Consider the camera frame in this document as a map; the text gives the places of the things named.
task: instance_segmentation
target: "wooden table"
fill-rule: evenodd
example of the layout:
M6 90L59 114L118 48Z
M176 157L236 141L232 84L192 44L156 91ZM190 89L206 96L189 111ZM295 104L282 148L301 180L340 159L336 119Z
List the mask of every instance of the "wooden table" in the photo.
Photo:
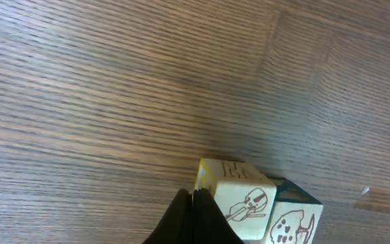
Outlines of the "wooden table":
M0 243L141 243L203 155L390 243L390 1L0 0Z

